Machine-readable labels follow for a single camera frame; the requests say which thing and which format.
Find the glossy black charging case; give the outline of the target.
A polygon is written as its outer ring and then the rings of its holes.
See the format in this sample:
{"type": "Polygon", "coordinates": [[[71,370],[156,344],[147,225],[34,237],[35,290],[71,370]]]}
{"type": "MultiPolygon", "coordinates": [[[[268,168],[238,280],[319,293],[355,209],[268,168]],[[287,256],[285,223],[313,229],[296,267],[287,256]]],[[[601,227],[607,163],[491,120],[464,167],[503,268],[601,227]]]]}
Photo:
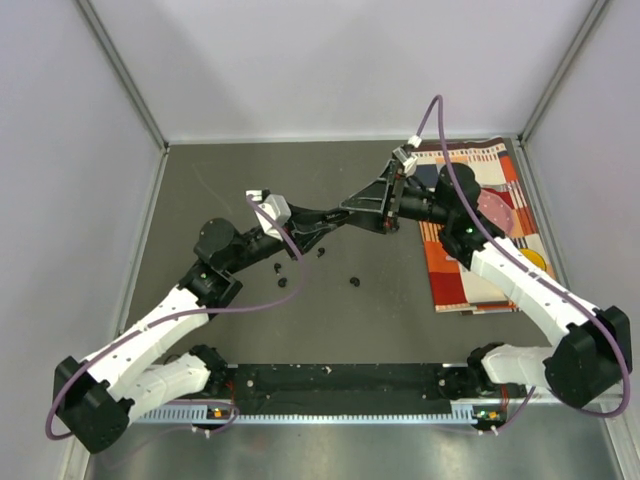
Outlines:
{"type": "Polygon", "coordinates": [[[350,213],[348,211],[334,211],[334,212],[327,212],[324,215],[324,221],[328,224],[344,224],[346,222],[346,220],[349,218],[350,213]]]}

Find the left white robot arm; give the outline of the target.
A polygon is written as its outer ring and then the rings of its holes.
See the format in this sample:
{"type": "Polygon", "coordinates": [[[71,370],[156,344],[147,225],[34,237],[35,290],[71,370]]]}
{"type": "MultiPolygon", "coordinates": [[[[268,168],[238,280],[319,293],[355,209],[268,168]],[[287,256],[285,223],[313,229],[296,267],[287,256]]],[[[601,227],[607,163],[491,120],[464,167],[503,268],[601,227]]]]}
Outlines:
{"type": "Polygon", "coordinates": [[[49,439],[59,440],[53,422],[60,420],[67,429],[62,437],[100,453],[158,407],[184,395],[220,394],[227,374],[209,347],[196,347],[165,366],[153,363],[215,316],[240,311],[231,305],[242,288],[234,273],[282,250],[300,260],[353,216],[343,208],[298,208],[267,192],[250,191],[247,202],[258,226],[241,233],[226,219],[207,221],[194,247],[195,263],[156,307],[98,351],[57,365],[45,420],[49,439]]]}

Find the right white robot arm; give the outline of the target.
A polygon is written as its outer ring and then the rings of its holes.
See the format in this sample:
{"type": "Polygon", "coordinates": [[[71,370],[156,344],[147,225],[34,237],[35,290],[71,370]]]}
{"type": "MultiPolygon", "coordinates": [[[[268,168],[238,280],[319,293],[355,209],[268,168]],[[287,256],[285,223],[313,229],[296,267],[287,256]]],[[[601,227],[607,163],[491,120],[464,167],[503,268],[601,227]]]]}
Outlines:
{"type": "Polygon", "coordinates": [[[376,233],[395,230],[401,218],[441,225],[444,251],[513,301],[549,343],[546,348],[494,343],[474,350],[466,372],[474,393],[487,396],[502,384],[524,384],[545,388],[580,409],[615,384],[629,387],[627,315],[579,298],[526,259],[479,210],[481,187],[470,167],[443,167],[430,191],[408,186],[407,179],[404,168],[390,162],[379,178],[340,206],[352,224],[376,233]]]}

